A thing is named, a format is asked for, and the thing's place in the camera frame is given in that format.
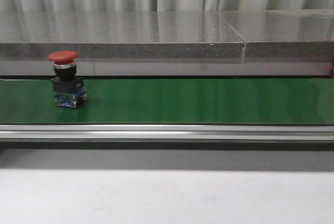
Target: red button cap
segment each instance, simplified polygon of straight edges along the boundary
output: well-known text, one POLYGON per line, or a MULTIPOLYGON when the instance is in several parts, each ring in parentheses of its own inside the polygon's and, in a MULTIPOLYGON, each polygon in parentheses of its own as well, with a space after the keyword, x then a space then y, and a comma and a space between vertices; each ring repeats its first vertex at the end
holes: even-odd
POLYGON ((58 51, 51 53, 47 58, 49 61, 54 61, 56 65, 67 65, 73 62, 79 54, 74 51, 58 51))

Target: gray surface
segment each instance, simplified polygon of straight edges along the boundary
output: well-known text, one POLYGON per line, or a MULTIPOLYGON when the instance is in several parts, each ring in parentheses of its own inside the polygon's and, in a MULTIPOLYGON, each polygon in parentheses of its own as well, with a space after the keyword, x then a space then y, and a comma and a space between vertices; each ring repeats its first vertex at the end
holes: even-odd
POLYGON ((333 223, 333 154, 3 150, 0 223, 333 223))
POLYGON ((1 13, 0 75, 53 75, 59 50, 87 76, 329 75, 333 24, 334 9, 1 13))

